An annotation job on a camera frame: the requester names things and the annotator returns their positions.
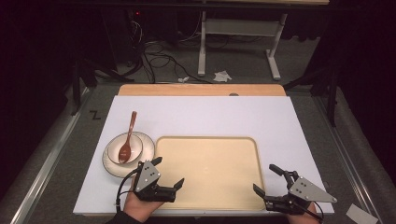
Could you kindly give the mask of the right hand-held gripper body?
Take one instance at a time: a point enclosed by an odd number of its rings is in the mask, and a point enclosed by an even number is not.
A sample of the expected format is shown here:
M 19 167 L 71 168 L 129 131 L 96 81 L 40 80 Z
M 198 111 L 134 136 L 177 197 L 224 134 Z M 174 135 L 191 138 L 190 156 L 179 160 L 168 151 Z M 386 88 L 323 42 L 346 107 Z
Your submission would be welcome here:
M 337 199 L 308 179 L 299 176 L 296 171 L 284 170 L 282 175 L 287 182 L 287 194 L 284 196 L 267 196 L 263 198 L 268 211 L 281 212 L 288 215 L 303 215 L 310 212 L 311 203 L 336 203 Z

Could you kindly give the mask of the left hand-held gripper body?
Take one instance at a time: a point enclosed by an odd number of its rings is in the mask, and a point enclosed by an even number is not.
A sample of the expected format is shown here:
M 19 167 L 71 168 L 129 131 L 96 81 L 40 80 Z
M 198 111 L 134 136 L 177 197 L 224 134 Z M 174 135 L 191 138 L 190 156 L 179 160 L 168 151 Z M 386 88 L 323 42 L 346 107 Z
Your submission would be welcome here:
M 138 164 L 133 193 L 140 201 L 173 203 L 177 190 L 174 187 L 161 187 L 158 184 L 161 174 L 156 166 L 151 161 Z

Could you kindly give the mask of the white plate with dark rim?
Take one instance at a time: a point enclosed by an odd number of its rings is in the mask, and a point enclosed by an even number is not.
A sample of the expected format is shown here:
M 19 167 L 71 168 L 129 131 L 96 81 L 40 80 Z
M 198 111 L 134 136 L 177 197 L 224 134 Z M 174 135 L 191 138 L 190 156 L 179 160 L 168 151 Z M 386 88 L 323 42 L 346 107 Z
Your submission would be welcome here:
M 155 155 L 155 146 L 151 138 L 145 133 L 133 132 L 130 142 L 140 140 L 142 149 L 139 154 L 134 154 L 127 163 L 119 163 L 118 156 L 120 147 L 124 144 L 127 133 L 114 137 L 105 147 L 102 162 L 105 169 L 117 177 L 125 177 L 135 169 L 140 161 L 151 161 Z

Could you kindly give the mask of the small white bowl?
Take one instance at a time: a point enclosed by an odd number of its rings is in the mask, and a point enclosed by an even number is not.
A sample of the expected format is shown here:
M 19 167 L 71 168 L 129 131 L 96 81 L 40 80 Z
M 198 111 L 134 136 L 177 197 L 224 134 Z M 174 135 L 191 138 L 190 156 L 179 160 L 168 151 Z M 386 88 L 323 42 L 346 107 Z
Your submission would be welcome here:
M 135 134 L 127 138 L 128 134 L 123 133 L 113 138 L 106 146 L 107 157 L 116 164 L 129 164 L 135 161 L 143 151 L 142 140 Z M 129 141 L 130 153 L 125 153 L 122 146 Z

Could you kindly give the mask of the brown wooden spoon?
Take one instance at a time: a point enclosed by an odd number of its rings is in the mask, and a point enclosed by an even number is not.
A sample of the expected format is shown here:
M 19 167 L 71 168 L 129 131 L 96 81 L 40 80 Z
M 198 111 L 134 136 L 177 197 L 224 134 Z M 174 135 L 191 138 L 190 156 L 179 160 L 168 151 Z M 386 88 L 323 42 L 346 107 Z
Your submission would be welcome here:
M 133 111 L 132 115 L 131 115 L 131 120 L 130 120 L 126 140 L 125 140 L 124 144 L 121 146 L 120 151 L 119 151 L 119 162 L 120 163 L 126 163 L 131 157 L 130 138 L 133 133 L 133 128 L 134 128 L 136 117 L 137 117 L 137 112 Z

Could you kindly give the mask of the beige plastic tray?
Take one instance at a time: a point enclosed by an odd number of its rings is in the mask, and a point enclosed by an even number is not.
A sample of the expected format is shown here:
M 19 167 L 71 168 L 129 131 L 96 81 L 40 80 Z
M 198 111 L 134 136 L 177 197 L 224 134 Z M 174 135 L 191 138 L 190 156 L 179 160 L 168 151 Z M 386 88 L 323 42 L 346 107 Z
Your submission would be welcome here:
M 250 137 L 162 137 L 156 143 L 159 184 L 183 180 L 176 200 L 163 210 L 260 211 L 262 168 L 256 142 Z

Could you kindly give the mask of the person's right hand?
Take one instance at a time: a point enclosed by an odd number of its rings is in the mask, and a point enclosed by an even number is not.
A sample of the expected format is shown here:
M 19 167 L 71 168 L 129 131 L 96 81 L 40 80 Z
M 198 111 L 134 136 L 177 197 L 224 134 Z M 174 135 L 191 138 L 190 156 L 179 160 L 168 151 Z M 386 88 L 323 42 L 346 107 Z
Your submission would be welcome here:
M 319 220 L 309 213 L 303 215 L 287 215 L 289 224 L 320 224 Z

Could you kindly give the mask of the person's left hand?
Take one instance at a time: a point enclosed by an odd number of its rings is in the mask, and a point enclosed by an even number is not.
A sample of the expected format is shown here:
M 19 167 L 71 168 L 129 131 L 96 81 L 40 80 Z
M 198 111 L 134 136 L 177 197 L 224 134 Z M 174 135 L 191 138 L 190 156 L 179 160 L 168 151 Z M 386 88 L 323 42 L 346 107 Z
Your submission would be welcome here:
M 130 189 L 125 199 L 123 212 L 126 213 L 129 217 L 132 217 L 135 220 L 144 223 L 149 219 L 151 214 L 162 205 L 163 202 L 140 201 Z

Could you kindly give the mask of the flat white paper sheet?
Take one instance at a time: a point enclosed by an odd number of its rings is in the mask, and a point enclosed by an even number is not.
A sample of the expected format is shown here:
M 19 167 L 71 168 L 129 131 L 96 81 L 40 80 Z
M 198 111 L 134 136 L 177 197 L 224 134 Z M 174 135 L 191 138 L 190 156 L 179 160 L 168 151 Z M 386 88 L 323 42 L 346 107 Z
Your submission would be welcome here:
M 378 221 L 376 217 L 360 209 L 355 204 L 350 205 L 346 212 L 346 215 L 356 224 L 376 224 Z

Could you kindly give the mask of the white board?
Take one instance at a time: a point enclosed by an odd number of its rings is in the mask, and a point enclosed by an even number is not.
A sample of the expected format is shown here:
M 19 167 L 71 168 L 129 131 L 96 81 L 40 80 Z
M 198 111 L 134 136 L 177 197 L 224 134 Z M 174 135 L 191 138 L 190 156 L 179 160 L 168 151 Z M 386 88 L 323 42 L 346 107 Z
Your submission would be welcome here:
M 162 137 L 250 137 L 256 142 L 262 168 L 262 189 L 272 196 L 287 194 L 285 179 L 270 171 L 275 164 L 296 171 L 318 187 L 323 185 L 292 101 L 287 96 L 117 96 L 92 157 L 74 211 L 84 216 L 116 212 L 124 198 L 117 192 L 130 187 L 130 179 L 110 174 L 102 158 L 105 147 L 126 133 L 132 112 L 136 132 L 156 143 Z M 161 217 L 264 216 L 260 211 L 163 210 Z

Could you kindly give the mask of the wooden table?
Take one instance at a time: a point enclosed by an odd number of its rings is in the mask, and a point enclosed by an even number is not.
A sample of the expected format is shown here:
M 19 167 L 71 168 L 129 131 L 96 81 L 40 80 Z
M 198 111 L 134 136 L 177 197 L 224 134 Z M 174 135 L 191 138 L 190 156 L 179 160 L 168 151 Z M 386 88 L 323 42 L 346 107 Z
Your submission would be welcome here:
M 286 96 L 278 84 L 125 84 L 120 96 Z

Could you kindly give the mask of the black metal stand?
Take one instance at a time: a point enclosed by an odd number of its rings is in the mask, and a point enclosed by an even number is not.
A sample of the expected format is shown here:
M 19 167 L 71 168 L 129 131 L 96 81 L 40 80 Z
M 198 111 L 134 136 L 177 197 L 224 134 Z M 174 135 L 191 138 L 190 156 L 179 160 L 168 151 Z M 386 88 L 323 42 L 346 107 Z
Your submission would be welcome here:
M 72 96 L 74 104 L 72 110 L 73 116 L 75 116 L 82 107 L 80 81 L 83 81 L 85 86 L 88 88 L 95 88 L 97 85 L 97 81 L 95 79 L 96 70 L 103 72 L 105 75 L 108 75 L 117 81 L 126 83 L 134 82 L 133 79 L 123 77 L 114 70 L 106 68 L 99 63 L 84 58 L 77 58 L 74 62 L 74 65 L 72 66 Z
M 338 69 L 336 67 L 319 68 L 307 75 L 298 77 L 283 86 L 288 91 L 296 86 L 311 83 L 310 93 L 312 96 L 327 96 L 326 116 L 330 124 L 335 126 L 335 106 L 337 90 Z

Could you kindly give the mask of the large crumpled white paper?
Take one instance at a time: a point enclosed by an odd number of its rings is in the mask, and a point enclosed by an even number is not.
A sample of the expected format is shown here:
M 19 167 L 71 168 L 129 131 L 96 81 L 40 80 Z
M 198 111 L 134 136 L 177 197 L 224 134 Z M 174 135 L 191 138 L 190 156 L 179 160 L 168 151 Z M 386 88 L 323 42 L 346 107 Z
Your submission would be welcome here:
M 232 78 L 226 71 L 217 72 L 215 74 L 214 81 L 227 82 L 228 80 L 232 80 Z

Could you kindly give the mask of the aluminium rail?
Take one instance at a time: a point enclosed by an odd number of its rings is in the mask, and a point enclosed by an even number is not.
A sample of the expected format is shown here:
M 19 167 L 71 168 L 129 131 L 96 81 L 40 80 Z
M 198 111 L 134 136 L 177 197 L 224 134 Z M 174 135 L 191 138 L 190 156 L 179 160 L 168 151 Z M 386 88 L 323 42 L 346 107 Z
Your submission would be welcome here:
M 16 207 L 6 224 L 26 224 L 50 181 L 64 146 L 80 117 L 79 110 L 87 103 L 93 88 L 85 87 L 80 95 L 80 106 L 72 100 L 72 91 L 67 91 L 69 99 L 64 111 L 54 121 L 49 131 L 39 143 L 30 159 L 23 166 L 13 184 L 10 196 Z
M 320 97 L 314 97 L 313 101 L 318 108 L 318 111 L 322 118 L 324 119 L 328 130 L 332 136 L 332 140 L 335 143 L 335 151 L 341 161 L 342 167 L 346 173 L 348 181 L 353 188 L 354 194 L 357 197 L 361 209 L 367 212 L 369 215 L 377 218 L 377 224 L 383 224 L 381 216 L 378 214 L 377 209 L 373 203 L 372 197 L 367 189 L 366 185 L 363 183 L 358 170 L 355 167 L 352 159 L 350 158 L 347 147 L 343 143 L 340 133 L 337 131 L 336 127 L 333 126 L 327 117 L 326 106 Z

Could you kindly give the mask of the white metal desk frame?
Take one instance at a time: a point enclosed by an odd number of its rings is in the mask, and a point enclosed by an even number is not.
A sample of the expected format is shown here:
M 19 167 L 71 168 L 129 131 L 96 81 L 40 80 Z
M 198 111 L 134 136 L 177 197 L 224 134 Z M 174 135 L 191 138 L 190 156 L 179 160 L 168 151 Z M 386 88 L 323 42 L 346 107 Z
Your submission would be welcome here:
M 270 67 L 272 78 L 280 80 L 276 64 L 276 49 L 283 33 L 288 15 L 282 14 L 278 21 L 243 21 L 231 19 L 208 19 L 206 12 L 201 13 L 201 37 L 200 37 L 200 50 L 198 58 L 199 77 L 205 75 L 206 63 L 206 36 L 207 35 L 247 35 L 247 36 L 265 36 L 272 37 L 273 44 L 270 49 L 265 51 L 266 59 Z

